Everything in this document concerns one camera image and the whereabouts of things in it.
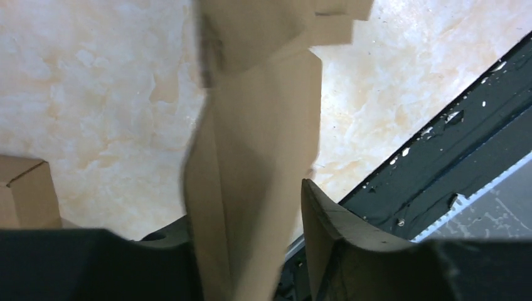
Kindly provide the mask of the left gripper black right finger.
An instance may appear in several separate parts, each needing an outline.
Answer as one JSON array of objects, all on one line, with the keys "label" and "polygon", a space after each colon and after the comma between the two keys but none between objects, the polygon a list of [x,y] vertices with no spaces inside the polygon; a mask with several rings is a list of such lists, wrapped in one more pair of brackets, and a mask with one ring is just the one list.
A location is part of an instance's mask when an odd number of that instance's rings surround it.
[{"label": "left gripper black right finger", "polygon": [[387,233],[301,186],[313,300],[530,300],[530,240],[426,240]]}]

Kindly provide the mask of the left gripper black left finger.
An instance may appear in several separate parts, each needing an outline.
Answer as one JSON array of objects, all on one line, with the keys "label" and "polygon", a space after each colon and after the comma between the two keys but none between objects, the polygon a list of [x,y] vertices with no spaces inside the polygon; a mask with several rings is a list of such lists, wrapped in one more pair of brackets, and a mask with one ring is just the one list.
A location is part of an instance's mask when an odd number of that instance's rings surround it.
[{"label": "left gripper black left finger", "polygon": [[201,300],[188,221],[139,241],[109,230],[3,230],[2,300]]}]

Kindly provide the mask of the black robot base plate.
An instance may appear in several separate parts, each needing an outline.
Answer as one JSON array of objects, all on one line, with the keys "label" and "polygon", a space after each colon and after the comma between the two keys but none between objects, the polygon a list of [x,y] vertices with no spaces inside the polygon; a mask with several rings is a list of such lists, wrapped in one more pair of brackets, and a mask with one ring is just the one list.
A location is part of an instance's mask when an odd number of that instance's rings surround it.
[{"label": "black robot base plate", "polygon": [[[434,238],[454,215],[508,187],[531,161],[531,36],[526,35],[339,203],[399,238]],[[275,300],[313,300],[305,238],[292,245]]]}]

